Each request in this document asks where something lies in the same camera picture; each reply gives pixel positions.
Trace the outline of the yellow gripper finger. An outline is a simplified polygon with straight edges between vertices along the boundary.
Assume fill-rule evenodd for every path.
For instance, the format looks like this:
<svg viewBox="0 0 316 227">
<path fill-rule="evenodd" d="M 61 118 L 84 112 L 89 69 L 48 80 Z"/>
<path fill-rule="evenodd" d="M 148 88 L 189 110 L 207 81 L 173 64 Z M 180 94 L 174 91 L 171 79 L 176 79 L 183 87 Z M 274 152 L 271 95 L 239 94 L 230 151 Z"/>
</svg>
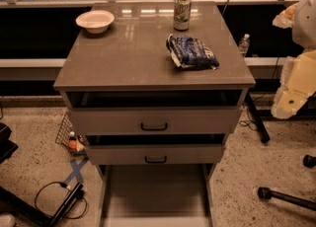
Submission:
<svg viewBox="0 0 316 227">
<path fill-rule="evenodd" d="M 297 3 L 288 6 L 285 10 L 275 16 L 273 25 L 278 28 L 287 29 L 292 27 Z"/>
<path fill-rule="evenodd" d="M 288 57 L 282 66 L 280 87 L 271 108 L 273 117 L 288 119 L 316 93 L 316 50 Z"/>
</svg>

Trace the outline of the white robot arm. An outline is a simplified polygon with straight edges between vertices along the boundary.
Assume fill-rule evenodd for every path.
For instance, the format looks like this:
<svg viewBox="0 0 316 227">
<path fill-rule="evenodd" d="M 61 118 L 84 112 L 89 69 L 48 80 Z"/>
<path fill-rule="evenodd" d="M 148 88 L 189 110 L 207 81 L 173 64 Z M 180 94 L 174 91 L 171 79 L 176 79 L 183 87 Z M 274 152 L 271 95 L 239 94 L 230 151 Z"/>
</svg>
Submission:
<svg viewBox="0 0 316 227">
<path fill-rule="evenodd" d="M 271 109 L 273 117 L 288 119 L 316 93 L 316 0 L 300 0 L 276 15 L 273 25 L 292 28 L 292 39 L 303 47 L 282 66 L 280 86 Z"/>
</svg>

